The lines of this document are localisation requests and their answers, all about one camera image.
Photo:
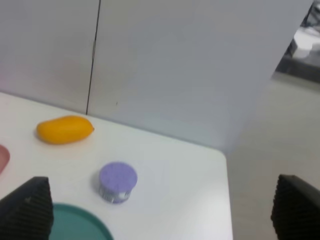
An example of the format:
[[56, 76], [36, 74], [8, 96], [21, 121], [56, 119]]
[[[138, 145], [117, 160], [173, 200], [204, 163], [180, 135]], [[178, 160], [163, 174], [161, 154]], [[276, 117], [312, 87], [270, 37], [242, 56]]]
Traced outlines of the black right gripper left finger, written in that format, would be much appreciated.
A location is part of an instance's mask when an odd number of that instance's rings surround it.
[[48, 177], [32, 177], [0, 200], [2, 240], [48, 240], [53, 223]]

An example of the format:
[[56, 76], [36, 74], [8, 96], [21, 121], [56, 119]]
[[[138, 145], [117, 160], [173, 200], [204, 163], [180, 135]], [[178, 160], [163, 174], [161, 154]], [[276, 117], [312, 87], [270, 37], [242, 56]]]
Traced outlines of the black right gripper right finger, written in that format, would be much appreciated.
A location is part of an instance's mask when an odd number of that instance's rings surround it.
[[318, 240], [320, 191], [295, 175], [279, 175], [270, 218], [279, 240]]

